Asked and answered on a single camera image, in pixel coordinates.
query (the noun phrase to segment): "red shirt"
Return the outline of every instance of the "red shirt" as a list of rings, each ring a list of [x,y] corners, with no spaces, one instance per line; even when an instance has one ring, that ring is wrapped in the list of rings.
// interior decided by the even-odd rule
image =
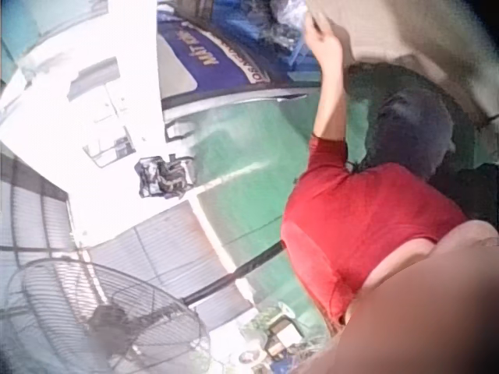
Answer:
[[[380,262],[405,242],[438,242],[462,211],[398,164],[358,174],[345,142],[313,137],[305,174],[285,209],[281,236],[303,286],[333,323]]]

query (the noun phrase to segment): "person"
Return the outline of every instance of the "person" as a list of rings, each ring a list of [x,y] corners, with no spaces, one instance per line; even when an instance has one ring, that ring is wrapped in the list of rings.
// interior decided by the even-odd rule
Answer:
[[[322,85],[308,166],[288,199],[281,238],[296,276],[338,333],[396,274],[497,232],[470,221],[427,183],[453,129],[429,90],[388,99],[369,131],[364,160],[348,170],[342,45],[322,15],[306,17],[305,38]]]
[[[341,338],[292,372],[499,372],[499,241],[448,244],[361,297]]]

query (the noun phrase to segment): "standing fan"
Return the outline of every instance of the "standing fan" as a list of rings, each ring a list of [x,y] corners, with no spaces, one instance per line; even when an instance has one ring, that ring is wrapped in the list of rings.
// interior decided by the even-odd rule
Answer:
[[[19,357],[33,359],[35,372],[206,372],[210,339],[189,306],[281,251],[278,243],[184,299],[106,266],[67,258],[33,261],[7,288],[5,310],[27,310],[7,318],[15,341],[11,359],[18,366]]]

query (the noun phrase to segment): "short sleeve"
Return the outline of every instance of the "short sleeve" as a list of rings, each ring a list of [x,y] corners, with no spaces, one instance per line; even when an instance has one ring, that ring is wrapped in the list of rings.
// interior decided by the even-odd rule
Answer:
[[[316,168],[345,168],[348,149],[344,140],[325,140],[312,136],[309,143],[309,163],[307,171]]]

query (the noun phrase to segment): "blue banner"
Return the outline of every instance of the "blue banner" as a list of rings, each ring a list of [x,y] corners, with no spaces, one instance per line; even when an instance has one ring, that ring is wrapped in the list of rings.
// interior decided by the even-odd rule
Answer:
[[[267,74],[225,42],[189,22],[160,12],[157,30],[196,80],[196,92],[269,82]]]

